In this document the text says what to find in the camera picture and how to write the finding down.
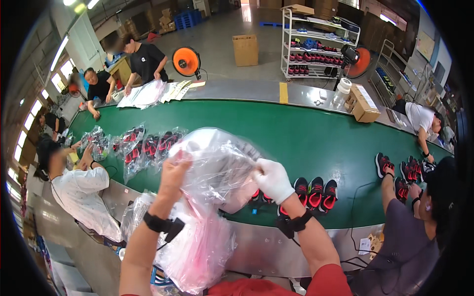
concrete floor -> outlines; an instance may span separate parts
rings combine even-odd
[[[280,71],[281,38],[280,27],[260,27],[260,11],[244,5],[242,9],[212,16],[194,28],[180,30],[158,38],[154,44],[171,60],[175,49],[191,46],[201,55],[203,79],[244,79],[264,81],[286,81]],[[236,67],[232,36],[256,34],[259,44],[259,65]],[[171,61],[165,66],[170,79],[185,78],[173,68]],[[374,90],[362,77],[353,82],[365,86],[372,98]],[[335,80],[293,79],[292,83],[332,90]],[[54,200],[49,183],[45,183],[43,196],[32,201],[36,214],[38,233],[46,239],[66,247],[77,269],[100,296],[118,295],[120,259],[109,248],[97,244],[88,237]]]

storage rack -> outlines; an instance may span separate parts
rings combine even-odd
[[[360,30],[358,33],[352,32],[350,30],[347,30],[346,28],[343,28],[341,25],[336,25],[334,23],[331,23],[326,20],[318,19],[318,18],[311,18],[309,19],[303,19],[303,18],[294,18],[293,17],[293,11],[289,8],[285,8],[282,11],[282,22],[283,22],[283,28],[282,28],[282,59],[281,59],[281,64],[280,68],[285,75],[285,78],[288,82],[291,81],[291,78],[293,76],[288,76],[288,67],[290,65],[307,65],[309,70],[310,70],[310,75],[309,76],[295,76],[295,78],[324,78],[324,79],[337,79],[336,77],[330,77],[324,74],[324,69],[326,67],[330,68],[337,68],[338,74],[339,71],[341,71],[341,67],[337,65],[321,65],[321,64],[307,64],[307,63],[298,63],[298,62],[289,62],[285,56],[290,56],[290,52],[307,52],[304,49],[296,49],[296,48],[291,48],[289,46],[291,39],[294,36],[298,37],[305,37],[305,38],[312,38],[314,40],[319,40],[323,45],[327,43],[327,41],[331,41],[333,43],[337,43],[339,46],[333,46],[337,48],[337,52],[325,52],[325,51],[311,51],[313,54],[324,54],[324,55],[332,55],[336,57],[342,57],[341,54],[341,48],[344,44],[348,44],[350,46],[356,47],[357,43],[359,42],[359,35],[360,35]],[[324,25],[328,27],[334,27],[340,30],[344,31],[344,38],[350,38],[351,40],[355,40],[353,42],[346,42],[340,39],[340,37],[337,37],[337,39],[331,39],[327,38],[324,33],[321,32],[316,32],[316,31],[308,31],[307,33],[300,33],[296,29],[293,29],[293,21],[301,21],[301,22],[309,22],[312,24],[317,24],[317,25]]]
[[[368,81],[374,86],[380,101],[385,107],[392,108],[397,100],[397,95],[403,97],[404,94],[408,101],[417,101],[419,93],[423,89],[427,79],[423,77],[423,73],[415,74],[413,69],[408,66],[408,63],[395,51],[395,45],[389,40],[385,39],[382,44],[377,63],[374,71],[370,75]],[[407,80],[402,74],[400,67],[393,61],[392,55],[395,55],[401,62],[405,64],[405,74],[410,80]],[[380,67],[390,79],[390,82],[395,86],[394,92],[391,92],[385,85],[382,77],[377,73],[376,69]]]

person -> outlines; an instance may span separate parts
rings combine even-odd
[[[413,295],[446,245],[449,223],[455,215],[463,186],[457,177],[454,158],[443,158],[433,171],[426,173],[426,190],[417,184],[408,188],[413,199],[412,213],[397,200],[390,159],[379,153],[376,165],[382,177],[386,219],[383,245],[367,267],[350,281],[350,287],[357,295]]]
[[[93,68],[84,71],[84,78],[89,83],[87,91],[87,109],[92,113],[94,119],[99,119],[100,112],[94,109],[94,98],[99,97],[102,103],[112,100],[112,92],[115,89],[115,79],[106,71],[96,73]]]
[[[130,56],[130,68],[132,74],[125,86],[125,94],[128,96],[132,90],[132,84],[137,78],[137,74],[142,78],[142,85],[149,83],[153,79],[168,81],[168,75],[164,70],[168,58],[153,44],[143,44],[136,42],[131,34],[123,39],[125,48],[123,51]]]
[[[434,162],[435,159],[429,153],[426,140],[431,134],[439,134],[443,130],[443,116],[429,107],[407,102],[403,99],[397,100],[392,109],[408,117],[415,132],[418,133],[418,143],[423,150],[423,157],[428,159],[429,162]]]
[[[44,115],[38,114],[36,116],[36,122],[40,126],[49,126],[53,130],[53,140],[57,139],[58,134],[62,134],[64,129],[66,128],[66,121],[64,118],[59,118],[56,114],[48,112]]]
[[[167,159],[163,164],[160,188],[156,199],[148,212],[161,219],[167,219],[176,201],[182,196],[180,186],[186,170],[191,166],[189,155],[182,153],[181,159],[174,164]],[[258,170],[254,179],[262,191],[281,204],[291,219],[306,213],[295,190],[290,184],[285,168],[277,162],[259,159]],[[141,222],[132,233],[127,244],[127,251],[122,261],[118,293],[121,296],[149,296],[150,268],[156,253],[156,242],[159,233]],[[312,281],[306,295],[349,296],[352,295],[342,271],[339,255],[321,224],[311,217],[305,229],[298,232],[303,255],[308,261]],[[207,295],[273,295],[297,296],[299,294],[265,280],[242,278],[236,281],[223,280],[208,289]]]
[[[104,202],[97,194],[109,186],[109,175],[99,163],[94,161],[89,144],[78,164],[80,169],[68,170],[66,156],[81,145],[77,142],[71,148],[63,149],[49,136],[40,138],[36,146],[38,154],[37,170],[43,172],[51,184],[56,202],[71,216],[93,229],[110,244],[122,242],[120,227],[110,215]]]

